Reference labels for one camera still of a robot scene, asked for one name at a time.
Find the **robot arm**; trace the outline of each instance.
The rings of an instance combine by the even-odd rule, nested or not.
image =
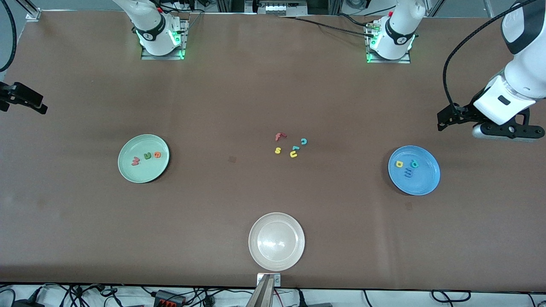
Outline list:
[[[113,1],[127,13],[136,29],[140,44],[150,54],[163,56],[181,44],[179,17],[160,13],[149,0]]]
[[[414,39],[415,30],[425,16],[423,0],[398,0],[392,15],[374,21],[379,25],[376,39],[370,44],[381,57],[397,60],[406,54]]]
[[[497,125],[546,97],[546,1],[535,1],[506,15],[502,36],[514,55],[486,86],[474,105]]]
[[[544,136],[542,127],[528,125],[528,108],[546,97],[546,0],[518,0],[512,8],[503,19],[502,36],[514,59],[469,105],[440,111],[439,131],[474,121],[478,124],[472,134],[477,138],[533,141]],[[517,115],[523,116],[523,123],[516,122]]]

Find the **electrical wire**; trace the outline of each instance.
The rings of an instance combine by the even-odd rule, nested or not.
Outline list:
[[[437,298],[434,293],[435,292],[439,292],[441,293],[446,299],[439,299]],[[442,290],[432,290],[430,292],[432,294],[432,298],[437,301],[438,303],[449,303],[449,306],[450,307],[453,307],[453,303],[463,303],[463,302],[466,302],[467,300],[470,299],[470,297],[472,296],[471,292],[470,291],[463,291],[463,293],[467,293],[468,296],[465,297],[464,299],[451,299],[444,291]]]
[[[527,295],[528,295],[529,298],[531,299],[531,302],[533,303],[533,307],[537,307],[537,305],[535,305],[535,300],[533,299],[533,296],[531,296],[530,293],[527,293]]]
[[[144,290],[144,292],[148,293],[149,295],[152,295],[151,291],[146,290],[146,288],[144,288],[144,287],[141,287],[141,288],[142,288],[142,290]]]
[[[15,291],[13,291],[13,289],[4,289],[4,290],[0,290],[0,293],[3,293],[3,292],[11,292],[13,294],[13,299],[11,300],[11,307],[13,307],[13,305],[15,304]]]
[[[368,299],[368,294],[366,293],[366,290],[362,290],[362,291],[364,291],[364,298],[366,298],[366,303],[368,303],[368,306],[373,307],[372,304],[370,303],[370,299]]]
[[[345,18],[347,18],[350,22],[354,23],[355,25],[357,26],[361,26],[361,27],[365,27],[366,24],[365,23],[362,23],[362,22],[358,22],[356,20],[354,20],[351,16],[345,14],[345,13],[339,13],[338,16],[343,16]]]
[[[54,284],[53,282],[46,282],[44,284],[44,288],[48,287],[48,286],[57,286],[57,287],[60,287],[62,288],[63,290],[67,291],[68,289],[66,289],[64,286],[62,285],[59,285],[59,284]]]
[[[279,302],[279,303],[281,303],[281,307],[284,307],[284,305],[282,304],[282,299],[281,299],[281,296],[280,296],[280,295],[278,295],[278,292],[277,292],[277,290],[275,290],[275,289],[274,289],[274,291],[275,291],[275,295],[276,295],[276,296],[277,296],[277,298],[278,298],[278,302]]]
[[[224,289],[218,290],[218,291],[214,292],[213,294],[208,295],[207,297],[214,297],[215,295],[217,295],[218,293],[220,293],[220,292],[222,292],[222,291],[225,291],[225,290],[224,290]],[[195,307],[195,306],[201,304],[201,302],[203,302],[204,300],[206,300],[207,297],[205,297],[204,299],[201,299],[200,301],[198,301],[197,303],[194,303],[193,305],[190,305],[189,307]]]
[[[367,14],[364,14],[362,16],[370,16],[370,15],[373,15],[373,14],[377,14],[377,13],[381,13],[382,11],[386,11],[386,10],[390,10],[390,9],[394,9],[396,6],[393,6],[393,7],[390,7],[390,8],[386,8],[386,9],[382,9],[382,10],[379,10],[379,11],[374,11],[374,12],[371,12],[371,13],[367,13]],[[352,14],[349,14],[349,15],[357,15],[358,13],[362,12],[363,10],[365,9],[362,9],[358,12],[355,12],[355,13],[352,13]]]
[[[68,296],[68,289],[66,289],[66,288],[64,288],[64,289],[66,290],[66,292],[64,293],[63,299],[61,300],[61,303],[59,304],[59,307],[64,307],[64,300]]]
[[[520,8],[526,6],[526,5],[530,4],[530,3],[533,3],[535,1],[537,1],[537,0],[527,0],[527,1],[524,1],[524,2],[521,2],[521,3],[518,3],[515,6],[505,10],[504,12],[502,12],[502,13],[498,14],[497,16],[493,17],[492,19],[488,20],[486,23],[484,23],[483,25],[478,27],[476,30],[474,30],[474,32],[470,33],[465,39],[463,39],[459,43],[459,45],[457,45],[457,47],[455,47],[455,49],[453,49],[453,51],[449,54],[449,56],[447,57],[446,62],[444,64],[443,73],[442,73],[442,82],[443,82],[444,92],[446,92],[446,97],[447,97],[447,100],[449,101],[449,105],[451,105],[452,109],[457,114],[457,116],[462,117],[465,120],[473,120],[471,117],[466,116],[466,115],[462,114],[461,112],[459,112],[459,110],[455,107],[455,104],[453,103],[453,99],[451,98],[451,95],[449,94],[449,89],[448,89],[448,86],[447,86],[447,68],[448,68],[449,63],[450,63],[451,59],[453,58],[453,56],[457,53],[457,51],[459,51],[459,49],[461,49],[461,47],[464,44],[466,44],[467,41],[469,41],[476,34],[478,34],[478,32],[485,29],[488,25],[491,25],[493,22],[499,20],[500,18],[503,18],[504,16],[510,14],[511,12],[513,12],[513,11],[515,11],[517,9],[520,9]]]
[[[164,4],[161,4],[161,3],[155,3],[155,5],[157,7],[160,7],[165,13],[170,13],[172,11],[175,11],[177,13],[190,13],[190,12],[193,12],[193,11],[198,11],[198,12],[201,12],[201,13],[204,13],[205,11],[204,10],[201,10],[201,9],[193,9],[193,10],[180,10],[180,9],[177,9],[177,8],[173,8],[173,7],[168,7]]]
[[[291,18],[291,19],[294,19],[294,20],[301,20],[301,21],[305,21],[305,22],[310,22],[310,23],[313,23],[313,24],[318,25],[318,26],[323,26],[323,27],[338,30],[338,31],[341,31],[341,32],[347,32],[347,33],[366,36],[366,37],[373,37],[373,35],[368,34],[368,33],[356,32],[356,31],[351,31],[351,30],[347,30],[347,29],[342,29],[342,28],[331,26],[331,25],[326,25],[324,23],[312,21],[312,20],[309,20],[309,19],[301,19],[301,18],[298,18],[298,17],[288,17],[288,18]]]
[[[107,303],[108,300],[111,299],[111,298],[113,298],[113,299],[116,301],[116,303],[117,303],[117,305],[118,305],[119,307],[123,307],[123,304],[121,304],[120,299],[118,299],[117,296],[116,296],[117,288],[114,288],[114,287],[110,286],[110,289],[108,289],[108,290],[110,290],[110,291],[109,291],[110,294],[103,294],[103,293],[107,293],[107,292],[105,292],[105,290],[102,290],[102,291],[100,292],[101,295],[107,295],[107,296],[108,296],[108,297],[106,297],[106,299],[104,300],[104,307],[106,307],[106,303]]]
[[[193,289],[193,293],[194,293],[194,297],[193,297],[193,300],[195,300],[196,298],[198,298],[200,301],[199,301],[199,305],[203,305],[203,300],[201,300],[201,294],[203,294],[203,292],[201,293],[198,293],[197,291],[199,290],[199,288],[194,288]],[[205,297],[207,297],[208,293],[206,291],[206,289],[203,289],[204,293],[205,293]]]
[[[298,294],[300,296],[300,305],[299,307],[307,307],[307,303],[305,302],[304,293],[300,290],[300,288],[296,288],[298,290]]]
[[[15,51],[17,50],[17,28],[15,27],[15,20],[13,19],[13,14],[11,13],[11,10],[9,9],[8,4],[5,0],[0,0],[2,4],[4,5],[4,9],[6,13],[8,13],[8,19],[9,23],[11,25],[11,53],[9,55],[9,59],[6,62],[2,68],[0,68],[0,73],[8,69],[8,67],[11,66],[13,63],[13,59],[15,58]]]
[[[200,10],[200,12],[199,12],[199,14],[197,15],[197,17],[192,21],[192,23],[189,24],[188,31],[189,31],[189,29],[192,28],[193,24],[199,19],[199,17],[200,17],[201,15],[203,15],[204,13],[205,13],[205,11]]]
[[[245,290],[230,290],[230,289],[223,289],[224,291],[228,291],[228,292],[232,292],[232,293],[241,293],[241,292],[244,292],[244,293],[248,293],[250,295],[254,294],[253,292],[250,292],[250,291],[245,291]]]
[[[370,16],[370,15],[373,15],[373,14],[377,14],[377,13],[381,13],[382,11],[386,11],[386,10],[390,10],[390,9],[394,9],[396,6],[392,6],[390,8],[386,8],[386,9],[382,9],[382,10],[379,10],[379,11],[373,11],[371,13],[367,13],[367,14],[364,14],[362,16]]]

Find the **white plate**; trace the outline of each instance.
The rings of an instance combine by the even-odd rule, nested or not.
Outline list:
[[[254,261],[269,271],[283,271],[295,265],[304,253],[304,230],[288,214],[273,212],[260,217],[248,235]]]
[[[125,179],[143,184],[159,177],[169,164],[169,147],[165,141],[153,134],[132,138],[120,151],[117,167]]]

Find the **brown tabletop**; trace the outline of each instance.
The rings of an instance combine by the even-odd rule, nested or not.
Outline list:
[[[546,288],[546,141],[436,129],[444,61],[483,20],[423,20],[404,65],[368,64],[361,37],[310,23],[202,18],[184,61],[141,61],[121,12],[27,24],[6,82],[49,111],[0,114],[0,280],[253,286],[264,269],[248,233],[279,211],[306,239],[284,287]],[[453,59],[454,99],[466,104],[510,58],[498,25],[480,33]],[[544,118],[533,106],[531,123]],[[171,160],[133,184],[117,156],[145,133]],[[387,159],[409,144],[441,166],[429,195],[389,180]]]

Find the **white floor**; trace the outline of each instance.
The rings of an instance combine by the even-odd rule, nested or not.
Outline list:
[[[16,299],[27,299],[40,285],[16,285],[11,286],[17,297]],[[158,288],[147,287],[148,291],[165,290],[171,293],[185,293],[192,291],[191,288]],[[284,307],[299,304],[299,296],[296,290],[278,289],[281,292],[280,297]],[[429,291],[378,291],[367,290],[370,303],[373,307],[449,307],[447,303],[438,303],[432,299]],[[320,304],[331,303],[334,307],[368,307],[364,299],[364,293],[361,290],[303,290],[306,303]],[[46,307],[58,307],[65,291],[56,286],[48,286],[40,291],[37,302],[44,304]],[[466,297],[466,294],[447,292],[451,299],[461,299]],[[124,307],[143,305],[152,307],[154,298],[144,292],[140,287],[118,287],[116,296],[120,299]],[[221,292],[215,296],[215,306],[217,307],[232,307],[245,306],[251,295],[248,293],[231,293]],[[442,298],[440,293],[436,293],[436,297]],[[534,294],[535,304],[539,304],[546,300],[546,295]],[[11,293],[0,293],[0,306],[10,307]],[[87,292],[84,295],[85,301],[91,307],[99,307],[104,305],[104,298],[95,290]],[[65,300],[65,306],[70,306],[69,299]],[[274,297],[272,307],[280,307],[278,298]],[[454,303],[454,307],[532,307],[531,299],[527,294],[512,294],[512,293],[472,293],[470,300],[464,303]],[[106,307],[118,307],[113,299],[109,299]]]

